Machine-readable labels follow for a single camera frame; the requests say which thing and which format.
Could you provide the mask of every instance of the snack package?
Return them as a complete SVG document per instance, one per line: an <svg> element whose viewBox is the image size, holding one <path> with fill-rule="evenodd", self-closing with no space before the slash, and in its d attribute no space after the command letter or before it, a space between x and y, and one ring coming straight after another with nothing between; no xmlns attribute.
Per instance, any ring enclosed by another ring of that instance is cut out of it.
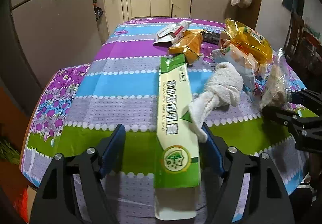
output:
<svg viewBox="0 0 322 224"><path fill-rule="evenodd" d="M260 110L267 105L280 107L290 99L291 87L286 65L284 52L279 49L266 82L260 102Z"/></svg>
<svg viewBox="0 0 322 224"><path fill-rule="evenodd" d="M189 65L199 58L204 30L186 30L183 38L169 47L169 54L183 53Z"/></svg>
<svg viewBox="0 0 322 224"><path fill-rule="evenodd" d="M167 25L156 33L156 41L153 42L153 44L160 42L176 43L191 23L192 21L190 20L183 20L179 23L171 23Z"/></svg>
<svg viewBox="0 0 322 224"><path fill-rule="evenodd" d="M222 57L224 61L233 64L235 69L241 74L244 85L251 90L255 89L255 74L259 70L259 64L252 54L246 55L243 51L230 43L226 48L221 49L218 55L218 50L213 50L213 56Z"/></svg>
<svg viewBox="0 0 322 224"><path fill-rule="evenodd" d="M252 54L260 65L272 62L273 49L269 42L256 31L238 21L226 19L225 32L231 43L246 54Z"/></svg>

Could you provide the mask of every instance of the green triangle logo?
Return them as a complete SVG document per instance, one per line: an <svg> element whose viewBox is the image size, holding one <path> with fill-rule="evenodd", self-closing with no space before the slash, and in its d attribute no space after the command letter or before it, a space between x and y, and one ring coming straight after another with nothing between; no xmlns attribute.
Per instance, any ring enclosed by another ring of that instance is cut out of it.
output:
<svg viewBox="0 0 322 224"><path fill-rule="evenodd" d="M192 123L192 119L190 117L189 110L180 119L183 119L183 120L186 120L186 121Z"/></svg>

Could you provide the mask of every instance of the toothpaste box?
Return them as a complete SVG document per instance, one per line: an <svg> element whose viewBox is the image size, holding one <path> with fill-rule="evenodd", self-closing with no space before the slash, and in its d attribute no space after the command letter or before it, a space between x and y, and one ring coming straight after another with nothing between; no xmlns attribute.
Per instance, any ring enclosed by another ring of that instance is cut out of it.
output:
<svg viewBox="0 0 322 224"><path fill-rule="evenodd" d="M183 20L179 23L171 23L160 29L156 33L156 41L153 42L153 44L160 42L178 42L178 40L182 37L183 32L188 29L191 22L192 21L190 20Z"/></svg>
<svg viewBox="0 0 322 224"><path fill-rule="evenodd" d="M185 57L161 57L154 186L155 216L161 220L196 216L200 184L198 138L190 130L192 101Z"/></svg>

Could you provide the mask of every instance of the red object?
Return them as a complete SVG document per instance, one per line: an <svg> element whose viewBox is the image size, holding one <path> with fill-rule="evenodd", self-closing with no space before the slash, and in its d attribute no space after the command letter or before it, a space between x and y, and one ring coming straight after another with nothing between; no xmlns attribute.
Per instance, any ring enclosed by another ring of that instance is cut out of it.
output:
<svg viewBox="0 0 322 224"><path fill-rule="evenodd" d="M23 220L29 223L28 213L27 213L27 202L28 202L28 192L27 192L27 189L24 189L22 198L17 199L13 206L18 212L18 214L23 218Z"/></svg>

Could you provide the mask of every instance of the yellow plastic bag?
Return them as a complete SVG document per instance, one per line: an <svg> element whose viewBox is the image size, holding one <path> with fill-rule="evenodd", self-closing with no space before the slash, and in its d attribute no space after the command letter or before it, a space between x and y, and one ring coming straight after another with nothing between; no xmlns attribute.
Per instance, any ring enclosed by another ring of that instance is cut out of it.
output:
<svg viewBox="0 0 322 224"><path fill-rule="evenodd" d="M269 42L256 31L238 21L226 19L225 32L229 35L231 43L246 54L252 54L259 64L272 62L273 49Z"/></svg>

